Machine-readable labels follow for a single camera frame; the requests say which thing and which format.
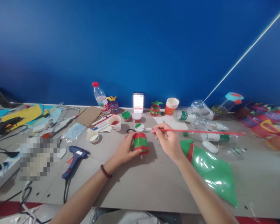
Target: brown bead bracelet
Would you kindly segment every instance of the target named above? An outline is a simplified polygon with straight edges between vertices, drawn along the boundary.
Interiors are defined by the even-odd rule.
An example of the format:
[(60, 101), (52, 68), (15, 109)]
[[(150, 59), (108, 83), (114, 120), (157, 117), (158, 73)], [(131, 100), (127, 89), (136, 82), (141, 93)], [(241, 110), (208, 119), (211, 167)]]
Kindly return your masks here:
[(105, 174), (105, 176), (106, 176), (107, 178), (110, 179), (110, 178), (112, 177), (112, 175), (108, 174), (108, 173), (105, 171), (104, 165), (103, 165), (103, 164), (100, 166), (100, 169), (102, 170), (102, 172)]

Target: blue wall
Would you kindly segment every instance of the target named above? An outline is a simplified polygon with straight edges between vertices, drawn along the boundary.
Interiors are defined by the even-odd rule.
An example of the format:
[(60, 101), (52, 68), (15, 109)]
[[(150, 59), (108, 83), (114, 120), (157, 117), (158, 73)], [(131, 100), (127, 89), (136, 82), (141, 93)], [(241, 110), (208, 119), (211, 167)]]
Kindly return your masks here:
[(280, 17), (205, 102), (219, 104), (227, 92), (280, 106)]
[(11, 100), (120, 106), (205, 97), (280, 11), (280, 0), (0, 0), (0, 87)]

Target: red paintbrush handle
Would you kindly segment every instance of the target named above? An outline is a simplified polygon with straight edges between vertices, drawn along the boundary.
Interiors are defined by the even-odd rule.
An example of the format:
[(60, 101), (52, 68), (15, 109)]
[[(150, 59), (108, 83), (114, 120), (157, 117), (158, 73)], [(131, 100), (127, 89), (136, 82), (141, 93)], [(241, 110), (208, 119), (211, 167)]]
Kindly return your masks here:
[(173, 129), (160, 129), (161, 131), (177, 131), (177, 132), (191, 132), (191, 133), (213, 133), (213, 134), (227, 134), (227, 135), (246, 135), (245, 132), (212, 132), (212, 131), (196, 131), (196, 130), (173, 130)]

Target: pineapple craft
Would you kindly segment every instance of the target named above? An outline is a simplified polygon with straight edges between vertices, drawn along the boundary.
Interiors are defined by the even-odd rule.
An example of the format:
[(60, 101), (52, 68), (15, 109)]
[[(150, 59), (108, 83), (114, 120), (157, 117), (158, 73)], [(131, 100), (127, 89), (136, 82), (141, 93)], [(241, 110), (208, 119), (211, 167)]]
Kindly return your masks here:
[(113, 97), (113, 96), (107, 97), (107, 99), (110, 101), (109, 106), (111, 108), (111, 113), (113, 113), (113, 114), (119, 113), (119, 106), (118, 106), (117, 101), (115, 101), (116, 98), (117, 98), (117, 96), (116, 97)]
[(158, 116), (159, 115), (159, 113), (160, 113), (160, 104), (163, 104), (162, 102), (158, 102), (158, 101), (156, 101), (156, 102), (152, 102), (152, 106), (151, 106), (151, 108), (150, 108), (150, 115), (151, 116), (153, 116), (153, 117), (156, 117), (156, 116)]

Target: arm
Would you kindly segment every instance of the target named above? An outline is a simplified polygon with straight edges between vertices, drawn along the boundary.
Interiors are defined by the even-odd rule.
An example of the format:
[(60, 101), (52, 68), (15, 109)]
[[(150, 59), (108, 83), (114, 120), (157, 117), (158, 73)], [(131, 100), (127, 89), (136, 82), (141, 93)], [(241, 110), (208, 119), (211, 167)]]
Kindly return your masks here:
[[(104, 164), (104, 169), (110, 175), (123, 163), (139, 155), (142, 150), (131, 152), (130, 146), (135, 132), (126, 134), (119, 144), (115, 154)], [(56, 213), (50, 224), (80, 223), (94, 204), (108, 178), (99, 169)]]
[(159, 139), (164, 152), (174, 161), (180, 170), (190, 192), (208, 224), (238, 223), (232, 213), (224, 206), (219, 197), (207, 186), (192, 164), (185, 157), (176, 133), (163, 133), (159, 128), (172, 129), (167, 124), (159, 124), (152, 130)]

